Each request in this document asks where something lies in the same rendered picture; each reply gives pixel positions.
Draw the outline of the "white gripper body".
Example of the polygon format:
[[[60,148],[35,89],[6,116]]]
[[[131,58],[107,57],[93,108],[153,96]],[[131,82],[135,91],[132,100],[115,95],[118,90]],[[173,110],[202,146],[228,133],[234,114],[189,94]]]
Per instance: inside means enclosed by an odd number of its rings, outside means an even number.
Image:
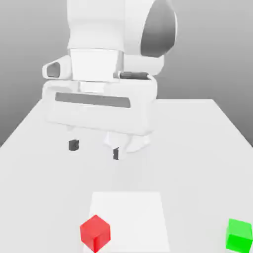
[[[42,89],[50,123],[145,136],[152,132],[151,111],[157,81],[115,79],[112,83],[49,80]]]

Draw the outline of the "small red cube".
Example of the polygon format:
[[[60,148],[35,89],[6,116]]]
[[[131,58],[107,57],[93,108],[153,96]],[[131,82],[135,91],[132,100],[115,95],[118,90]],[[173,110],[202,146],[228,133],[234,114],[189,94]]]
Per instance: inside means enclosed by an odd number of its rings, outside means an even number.
[[[90,250],[98,253],[111,240],[111,228],[102,218],[94,215],[80,226],[80,236]]]

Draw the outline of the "small green cube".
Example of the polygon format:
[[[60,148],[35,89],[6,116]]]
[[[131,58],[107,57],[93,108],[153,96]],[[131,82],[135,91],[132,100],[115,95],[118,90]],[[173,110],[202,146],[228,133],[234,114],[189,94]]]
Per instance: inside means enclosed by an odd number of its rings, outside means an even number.
[[[250,253],[253,243],[252,225],[248,222],[229,219],[225,243],[226,249],[238,253]]]

